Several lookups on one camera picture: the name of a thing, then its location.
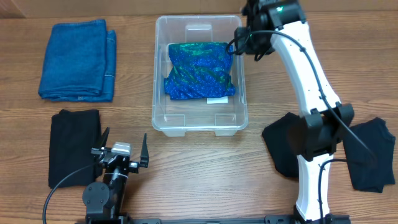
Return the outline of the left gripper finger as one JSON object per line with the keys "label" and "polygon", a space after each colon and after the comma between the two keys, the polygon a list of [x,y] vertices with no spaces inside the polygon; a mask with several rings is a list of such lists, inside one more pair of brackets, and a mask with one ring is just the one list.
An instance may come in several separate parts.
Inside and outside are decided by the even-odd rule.
{"label": "left gripper finger", "polygon": [[101,135],[101,137],[98,139],[98,141],[95,144],[95,148],[96,149],[102,149],[103,147],[106,146],[106,143],[107,143],[107,140],[108,140],[108,136],[109,136],[109,131],[110,131],[109,127],[107,127],[104,130],[103,134]]}
{"label": "left gripper finger", "polygon": [[149,166],[149,152],[147,148],[147,134],[144,134],[142,149],[140,155],[140,167],[148,168]]}

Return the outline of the blue sequin garment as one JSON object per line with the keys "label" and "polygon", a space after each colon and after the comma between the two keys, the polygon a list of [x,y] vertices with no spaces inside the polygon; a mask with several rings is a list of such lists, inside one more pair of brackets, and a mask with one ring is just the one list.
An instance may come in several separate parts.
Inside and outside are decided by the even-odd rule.
{"label": "blue sequin garment", "polygon": [[165,93],[171,100],[233,96],[232,51],[226,42],[170,44],[172,69],[164,79]]}

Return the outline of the clear plastic storage bin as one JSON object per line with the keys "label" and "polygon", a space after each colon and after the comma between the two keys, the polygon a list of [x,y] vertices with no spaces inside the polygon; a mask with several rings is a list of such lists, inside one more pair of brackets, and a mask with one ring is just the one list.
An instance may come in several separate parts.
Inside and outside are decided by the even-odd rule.
{"label": "clear plastic storage bin", "polygon": [[152,126],[168,137],[192,131],[232,136],[248,124],[243,56],[235,55],[230,71],[236,93],[226,104],[208,104],[206,98],[171,100],[164,91],[172,63],[169,45],[186,42],[229,42],[242,20],[235,15],[161,16],[155,26]]}

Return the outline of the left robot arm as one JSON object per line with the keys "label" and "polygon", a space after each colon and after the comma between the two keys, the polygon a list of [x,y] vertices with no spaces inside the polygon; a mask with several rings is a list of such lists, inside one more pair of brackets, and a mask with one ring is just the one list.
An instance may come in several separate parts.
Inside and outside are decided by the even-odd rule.
{"label": "left robot arm", "polygon": [[103,180],[89,184],[83,191],[86,223],[132,223],[131,217],[121,212],[124,193],[130,173],[149,166],[147,136],[143,137],[140,161],[130,160],[132,146],[116,142],[107,147],[109,128],[106,128],[91,153],[99,156],[98,166],[104,169]]}

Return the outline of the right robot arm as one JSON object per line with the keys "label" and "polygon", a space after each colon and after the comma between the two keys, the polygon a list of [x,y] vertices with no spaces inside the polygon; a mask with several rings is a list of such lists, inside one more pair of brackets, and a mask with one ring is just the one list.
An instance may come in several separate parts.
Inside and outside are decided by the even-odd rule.
{"label": "right robot arm", "polygon": [[299,120],[287,132],[298,160],[299,192],[293,215],[271,215],[266,223],[350,223],[333,215],[327,202],[328,176],[334,153],[354,118],[351,104],[342,104],[329,84],[313,48],[310,28],[298,1],[248,1],[231,41],[235,54],[277,52],[292,82]]}

